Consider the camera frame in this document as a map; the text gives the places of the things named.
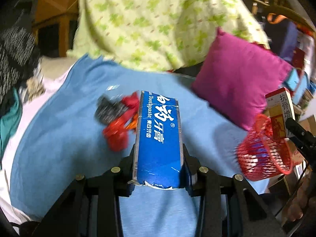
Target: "red toy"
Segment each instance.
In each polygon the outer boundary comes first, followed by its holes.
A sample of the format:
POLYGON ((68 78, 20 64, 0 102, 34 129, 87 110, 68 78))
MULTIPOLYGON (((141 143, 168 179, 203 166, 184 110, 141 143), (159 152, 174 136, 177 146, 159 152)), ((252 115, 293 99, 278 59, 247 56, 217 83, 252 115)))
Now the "red toy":
POLYGON ((134 92, 130 96, 123 97, 121 101, 128 110, 119 118, 111 122, 104 130, 103 135, 107 139, 107 143, 112 151, 121 151, 127 148, 128 145, 128 134, 127 131, 129 128, 135 128, 135 115, 139 109, 139 98, 137 92, 134 92), (131 125, 128 125, 128 128, 125 128, 125 124, 133 117, 133 128, 131 125))
POLYGON ((136 113, 133 116, 132 122, 128 124, 127 127, 125 127, 128 130, 133 130, 134 133, 136 133, 136 129, 137 129, 137 123, 138 123, 138 113, 136 113))

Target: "light blue fabric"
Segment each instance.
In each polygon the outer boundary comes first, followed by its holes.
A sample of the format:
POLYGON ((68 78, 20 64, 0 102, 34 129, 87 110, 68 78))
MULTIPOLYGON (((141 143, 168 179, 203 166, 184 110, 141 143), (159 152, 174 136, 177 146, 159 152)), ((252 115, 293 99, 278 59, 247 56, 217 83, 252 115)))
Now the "light blue fabric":
MULTIPOLYGON (((97 99, 104 93, 111 98, 148 90, 177 98, 182 138, 189 153, 218 174, 231 177, 240 173, 234 149, 246 132, 196 97, 189 88, 191 82, 176 74, 137 72, 83 56, 20 142, 11 174, 12 205, 33 218, 42 218, 76 174, 101 175, 130 153, 135 141, 131 131, 129 147, 114 153, 102 136, 104 126, 94 118, 97 99), (119 87, 107 91, 114 85, 119 87)), ((268 180, 251 184, 262 193, 268 180)), ((124 236, 193 237, 198 201, 184 189, 137 186, 130 198, 120 198, 124 236)))
POLYGON ((297 70, 293 68, 288 79, 285 81, 285 83, 287 84, 287 87, 291 91, 294 91, 299 82, 300 82, 300 77, 298 76, 297 70))
POLYGON ((292 98, 292 102, 295 105, 298 105, 298 103, 300 102, 305 90, 308 88, 308 85, 309 85, 309 77, 308 77, 307 73, 304 72, 304 75, 302 76, 300 85, 298 86, 298 88, 294 94, 294 97, 292 98))

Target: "black metal bracket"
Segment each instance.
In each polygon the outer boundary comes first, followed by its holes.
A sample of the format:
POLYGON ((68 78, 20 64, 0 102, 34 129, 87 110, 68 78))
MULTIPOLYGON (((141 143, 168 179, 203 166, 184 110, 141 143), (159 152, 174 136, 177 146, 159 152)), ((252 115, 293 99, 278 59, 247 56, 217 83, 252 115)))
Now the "black metal bracket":
MULTIPOLYGON (((222 236, 221 195, 226 195, 227 229, 230 237, 285 237, 281 226, 240 174, 219 176, 201 166, 183 145, 182 187, 191 197, 200 196, 196 237, 222 236)), ((97 236, 123 237, 119 197, 129 197, 134 147, 117 167, 103 175, 86 179, 77 176, 34 229, 32 237, 89 236, 92 196, 98 195, 97 236)))
MULTIPOLYGON (((306 131, 298 122, 292 118, 288 118, 285 122, 286 128, 293 133, 293 137, 290 140, 295 144, 298 151, 303 155, 303 157, 309 162, 312 169, 310 176, 310 184, 306 190, 308 198, 316 196, 316 138, 311 132, 306 131)), ((292 236, 292 234, 300 227, 303 220, 307 216, 307 211, 309 207, 306 206, 302 209, 303 217, 294 222, 286 222, 283 225, 283 229, 287 234, 287 237, 292 236)))

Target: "teal fabric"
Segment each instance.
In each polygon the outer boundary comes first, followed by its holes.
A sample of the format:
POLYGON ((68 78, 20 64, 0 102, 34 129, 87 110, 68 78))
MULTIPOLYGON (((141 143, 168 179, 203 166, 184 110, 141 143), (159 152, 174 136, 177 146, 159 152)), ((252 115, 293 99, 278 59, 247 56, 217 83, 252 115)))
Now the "teal fabric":
POLYGON ((11 107, 10 111, 0 119, 0 161, 2 160, 5 147, 7 147, 10 137, 15 134, 22 117, 22 106, 18 92, 15 88, 13 89, 13 95, 15 100, 14 105, 11 107))

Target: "orange strap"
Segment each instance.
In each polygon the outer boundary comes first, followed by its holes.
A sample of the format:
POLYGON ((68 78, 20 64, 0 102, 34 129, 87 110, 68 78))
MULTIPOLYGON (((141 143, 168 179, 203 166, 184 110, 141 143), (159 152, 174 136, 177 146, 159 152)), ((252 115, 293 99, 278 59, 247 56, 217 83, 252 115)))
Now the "orange strap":
POLYGON ((278 15, 274 21, 272 21, 272 17, 273 15, 276 15, 275 13, 269 13, 267 16, 267 21, 270 24, 279 24, 282 20, 287 19, 287 17, 283 16, 283 15, 278 15))

